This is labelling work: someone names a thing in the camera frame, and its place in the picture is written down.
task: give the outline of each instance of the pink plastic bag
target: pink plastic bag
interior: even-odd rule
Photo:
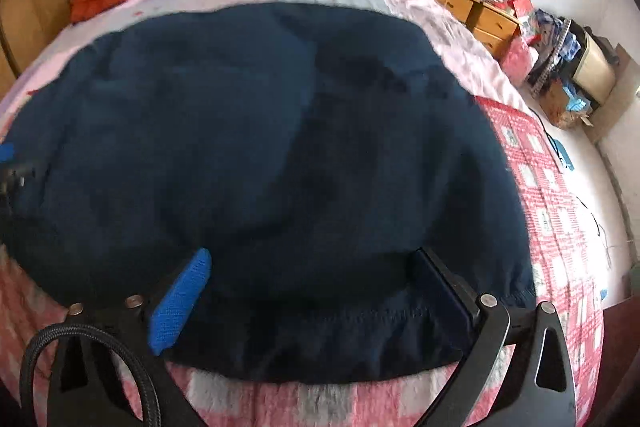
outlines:
[[[517,36],[511,40],[509,49],[501,58],[500,67],[510,83],[514,87],[520,87],[536,63],[536,59],[537,57],[531,54],[525,39]]]

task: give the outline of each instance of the floor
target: floor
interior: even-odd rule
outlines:
[[[602,281],[601,284],[607,287],[607,296],[602,304],[604,307],[613,306],[628,296],[626,273],[632,260],[622,211],[602,158],[581,126],[570,130],[554,127],[531,95],[524,90],[521,94],[527,105],[542,118],[546,131],[562,142],[575,166],[574,171],[567,169],[564,172],[564,179],[569,191],[588,207],[588,210],[581,209],[578,219],[587,236],[590,255],[602,263],[602,269],[596,275]],[[602,232],[598,236],[598,227],[591,213],[605,230],[606,239]],[[607,251],[610,267],[606,261]]]

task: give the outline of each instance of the checkered blanket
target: checkered blanket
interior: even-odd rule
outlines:
[[[2,136],[30,92],[54,80],[78,49],[107,32],[139,20],[179,11],[211,11],[242,3],[274,0],[129,0],[96,18],[69,27],[18,79],[0,102]],[[539,300],[553,302],[561,317],[572,357],[577,424],[583,425],[593,401],[602,343],[602,310],[591,259],[567,191],[539,124],[484,47],[434,0],[280,0],[348,6],[405,18],[419,25],[444,65],[476,95],[494,125],[520,190],[529,228],[531,260]],[[26,273],[0,252],[0,380],[18,395],[24,348],[44,326],[63,320],[65,310],[37,288]],[[504,378],[512,349],[503,349],[485,390],[469,418],[487,415]],[[45,425],[47,375],[52,350],[41,357],[34,397]],[[411,426],[443,388],[454,367],[412,377],[351,385],[270,385],[230,381],[189,367],[169,370],[187,399],[211,427],[303,427],[326,425]],[[133,380],[120,368],[127,396],[137,413]]]

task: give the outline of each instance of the metal screw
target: metal screw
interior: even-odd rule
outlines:
[[[493,308],[498,305],[498,300],[490,293],[484,293],[480,296],[480,302],[487,308]]]
[[[549,315],[556,313],[556,307],[548,301],[541,302],[540,308],[542,308],[543,312],[548,313]]]
[[[144,300],[145,299],[142,298],[142,295],[132,295],[125,299],[124,305],[127,308],[137,308],[138,306],[142,306],[142,302],[144,302]]]
[[[82,310],[84,310],[84,306],[82,306],[81,302],[76,302],[75,304],[71,304],[71,306],[69,306],[69,315],[79,315],[82,313]]]

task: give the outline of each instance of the dark cloth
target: dark cloth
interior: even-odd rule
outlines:
[[[2,235],[60,303],[121,304],[211,252],[176,362],[316,383],[452,362],[431,310],[455,308],[425,297],[420,247],[535,304],[492,126],[404,20],[297,4],[147,20],[80,51],[7,140],[37,176]]]

